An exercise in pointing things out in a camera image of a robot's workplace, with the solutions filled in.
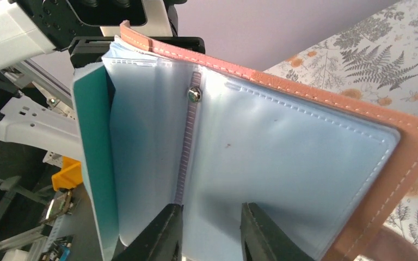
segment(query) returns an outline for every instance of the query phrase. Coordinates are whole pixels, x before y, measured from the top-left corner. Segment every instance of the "stitching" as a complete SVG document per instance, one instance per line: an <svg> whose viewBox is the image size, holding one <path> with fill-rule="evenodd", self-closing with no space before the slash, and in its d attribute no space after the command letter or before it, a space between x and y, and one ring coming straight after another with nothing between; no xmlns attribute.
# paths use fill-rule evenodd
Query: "stitching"
<svg viewBox="0 0 418 261"><path fill-rule="evenodd" d="M252 90L252 89L248 89L248 88L245 88L245 87L239 87L239 90L240 90L240 91L243 91L243 92L247 92L247 93L249 93L249 94L252 94L252 95L257 96L257 97L260 97L260 98L264 98L264 99L266 99L266 100L269 100L269 101L271 101L271 102L277 103L277 104L279 104L279 105L283 105L284 107L288 107L288 108L290 108L290 109L292 109L292 110L296 110L296 111L298 111L298 112L300 112L300 113L303 113L303 114L306 114L306 115L309 115L309 116L315 117L316 119L323 120L323 121L325 121L325 122L329 122L329 123L331 123L331 124L333 124L333 125L336 125L336 126L338 126L338 127L344 128L344 129L349 130L349 131L351 131L351 132L361 134L361 135L363 135L363 136L366 136L367 138L370 138L370 139L373 139L373 140L379 141L379 142L381 142L381 143L384 143L385 148L386 148L386 150L385 150L384 154L382 155L381 159L380 159L380 160L379 160L379 162L376 164L376 166L373 168L373 170L372 170L372 172L369 174L368 178L367 178L367 179L363 182L363 184L361 185L360 189L359 189L359 190L356 192L356 194L352 197L352 200L350 200L350 202L349 202L349 203L345 206L345 208L342 210L342 212L338 215L338 217L336 218L336 220L333 222L333 224L332 224L332 228L334 228L334 227L336 226L337 222L338 222L338 221L340 220L340 218L343 216L343 214L344 214L344 213L348 210L348 208L349 208L350 206L352 206L352 205L353 205L353 203L354 203L354 202L355 202L355 200L358 198L358 196L361 194L361 192L363 191L363 189L364 189L364 188L366 188L366 186L367 186L368 182L369 182L369 181L370 181L370 179L374 176L374 174L376 174L376 172L379 170L379 168L380 168L380 166L381 166L382 162L383 162L383 161L384 161L384 159L387 157L387 154L390 152L390 150L388 149L388 144L386 143L386 141L385 141L384 139L383 139L383 140L376 139L376 138L375 138L375 137L373 137L371 134L365 133L365 132L363 132L363 131L361 131L361 130L358 130L358 129L356 129L356 128L352 128L352 127L350 127L350 126L348 126L348 125L341 124L341 123L339 123L339 122L337 122L337 121L334 121L334 120L328 119L328 118L327 118L327 117L325 117L325 116L320 116L320 115L318 115L318 114L316 114L316 113L309 112L309 111L307 111L307 110L305 110L305 109L300 108L299 106L293 106L292 104L288 104L288 103L286 103L286 102L282 102L282 101L280 101L280 100L278 100L278 99L275 99L275 98L272 98L272 97L270 97L270 96L264 95L264 94L262 94L262 93L260 93L260 92L254 91L254 90ZM317 255L317 253L319 252L319 249L321 249L321 248L322 248L323 244L324 244L324 243L321 243L321 244L320 244L320 246L318 247L318 250L317 250L317 252L315 253L315 255Z"/></svg>
<svg viewBox="0 0 418 261"><path fill-rule="evenodd" d="M132 38L132 37L130 37L130 36L128 36L128 35L126 35L125 33L123 33L123 34L121 34L121 36L124 36L125 38L128 38L128 39L130 39L131 41L133 41L133 42L135 42L136 44L138 44L138 45L141 45L141 46L143 46L143 47L145 47L145 48L147 48L147 49L149 49L150 48L150 46L148 46L148 45L144 45L144 44L142 44L142 43L140 43L140 42L138 42L138 41L136 41L134 38ZM249 75L247 75L247 74L242 74L242 73L240 73L240 72L236 72L236 71L233 71L233 70L230 70L230 69L227 69L227 68L224 68L224 67L220 67L220 66L218 66L218 65L213 65L213 64L211 64L211 63L208 63L208 62L206 62L206 61L202 61L202 60L197 60L197 59L194 59L194 58L191 58L191 57L187 57L187 56L184 56L184 55L181 55L181 54L177 54L177 53L172 53L172 52L169 52L169 51L166 51L166 50L164 50L164 49L159 49L159 48L156 48L156 47L153 47L152 48L154 51L157 51L157 52L160 52L160 53L166 53L166 54L171 54L171 55L173 55L173 56L177 56L177 57L179 57L179 58L181 58L181 59L186 59L186 60L188 60L188 61L194 61L194 62L199 62L199 63L203 63L203 64L205 64L205 65L207 65L207 66L209 66L209 67L212 67L212 68L215 68L215 69L219 69L219 70L222 70L222 71L227 71L227 72L230 72L230 73L234 73L234 74L236 74L236 75L239 75L239 76L241 76L241 77L244 77L244 78L246 78L246 79L248 79L248 80L250 80L250 81L252 81L252 82L256 82L256 83L260 83L260 84L263 84L263 85L268 85L268 86L270 86L270 87L273 87L273 88L277 88L277 89L281 89L281 90L286 90L287 92L289 92L289 93L294 93L294 94L297 94L297 95L300 95L300 96L303 96L303 97L308 97L308 98L312 98L313 100L315 100L315 101L320 101L320 102L325 102L325 103L329 103L329 104L333 104L333 105L335 105L335 106L337 106L337 107L339 107L339 108L344 108L344 109L349 109L349 110L352 110L352 111L356 111L356 112L359 112L359 113L364 113L365 115L372 115L372 116L375 116L375 117L377 117L377 118L380 118L380 119L385 119L385 120L389 120L389 121L394 121L394 122L397 122L397 123L399 123L399 124L403 124L403 125L406 125L406 126L408 126L408 127L410 127L410 128L416 128L416 129L418 129L418 126L417 127L414 127L411 123L409 123L409 122L404 122L404 121L402 121L402 120L398 120L398 119L394 119L394 118L390 118L390 117L384 117L384 116L382 116L382 115L377 115L377 114L373 114L373 113L370 113L370 112L368 112L368 111L362 111L361 109L359 109L359 108L352 108L351 106L348 106L348 105L343 105L343 104L338 104L338 103L336 103L336 102L333 102L333 101L330 101L330 100L322 100L322 99L320 99L320 98L318 98L318 97L315 97L315 96L312 96L312 95L308 95L308 94L303 94L303 93L300 93L300 92L298 92L298 91L291 91L291 89L289 89L289 88L282 88L281 86L273 86L272 84L270 84L270 83L264 83L264 82L262 82L261 80L256 80L256 79L253 79L253 78L251 78ZM395 190L394 191L392 191L392 193L390 194L390 196L385 200L385 202L384 202L384 204L382 204L382 206L379 208L379 210L376 212L376 214L372 217L372 219L368 222L368 224L367 224L367 226L365 227L365 229L361 232L361 234L360 234L360 236L358 237L358 238L356 238L354 241L353 241L353 244L351 245L351 247L348 249L348 251L345 253L345 255L343 256L343 258L341 259L341 261L343 261L346 257L347 257L347 255L350 253L350 251L355 247L355 245L359 242L359 240L365 235L365 233L366 233L366 231L371 227L371 225L372 225L372 223L374 222L374 220L381 214L381 212L382 212L382 210L384 210L384 208L385 208L385 205L391 200L391 198L393 197L393 195L395 194L395 192L396 191L398 191L398 189L401 187L401 185L403 184L403 182L406 180L406 178L411 174L411 172L412 172L412 170L413 170L413 168L416 166L418 164L418 158L416 159L416 161L412 164L412 166L411 166L411 168L408 170L408 172L406 172L406 174L404 174L404 176L403 176L403 178L398 182L398 184L397 184L397 187L395 187Z"/></svg>

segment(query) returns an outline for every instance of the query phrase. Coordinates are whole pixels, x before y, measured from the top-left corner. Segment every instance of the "brown leather wallet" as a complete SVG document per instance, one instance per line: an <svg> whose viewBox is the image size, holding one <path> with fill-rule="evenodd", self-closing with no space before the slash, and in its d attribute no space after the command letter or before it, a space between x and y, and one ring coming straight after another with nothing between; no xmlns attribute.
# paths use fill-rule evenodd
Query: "brown leather wallet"
<svg viewBox="0 0 418 261"><path fill-rule="evenodd" d="M418 179L418 117L167 45L133 31L128 21L121 24L120 31L124 41L144 51L204 65L276 91L396 128L400 132L401 139L394 153L322 260L354 260L363 253L398 202Z"/></svg>

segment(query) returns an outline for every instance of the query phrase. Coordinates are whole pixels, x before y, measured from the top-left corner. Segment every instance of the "card holder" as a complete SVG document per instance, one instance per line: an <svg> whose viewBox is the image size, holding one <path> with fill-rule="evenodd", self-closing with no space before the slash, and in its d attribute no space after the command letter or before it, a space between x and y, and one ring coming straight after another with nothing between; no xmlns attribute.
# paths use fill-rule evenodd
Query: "card holder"
<svg viewBox="0 0 418 261"><path fill-rule="evenodd" d="M319 260L400 138L394 128L119 40L103 62L116 89L110 133L126 245L175 202L185 206L183 254L242 260L240 205L256 202Z"/></svg>

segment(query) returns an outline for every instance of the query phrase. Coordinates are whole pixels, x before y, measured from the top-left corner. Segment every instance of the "wall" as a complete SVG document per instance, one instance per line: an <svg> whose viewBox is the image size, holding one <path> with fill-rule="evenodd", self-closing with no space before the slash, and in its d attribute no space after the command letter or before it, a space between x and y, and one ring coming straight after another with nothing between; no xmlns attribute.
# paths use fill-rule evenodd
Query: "wall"
<svg viewBox="0 0 418 261"><path fill-rule="evenodd" d="M203 38L211 56L265 70L396 2L188 0L177 6L179 35ZM70 85L73 69L67 53L34 60Z"/></svg>

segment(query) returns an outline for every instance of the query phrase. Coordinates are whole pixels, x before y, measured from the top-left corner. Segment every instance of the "floral wallpaper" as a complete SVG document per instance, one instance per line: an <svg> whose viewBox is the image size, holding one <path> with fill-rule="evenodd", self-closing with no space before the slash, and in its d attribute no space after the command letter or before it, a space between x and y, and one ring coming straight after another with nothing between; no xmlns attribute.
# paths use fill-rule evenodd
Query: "floral wallpaper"
<svg viewBox="0 0 418 261"><path fill-rule="evenodd" d="M418 116L418 0L398 2L266 72ZM418 181L385 225L418 247Z"/></svg>

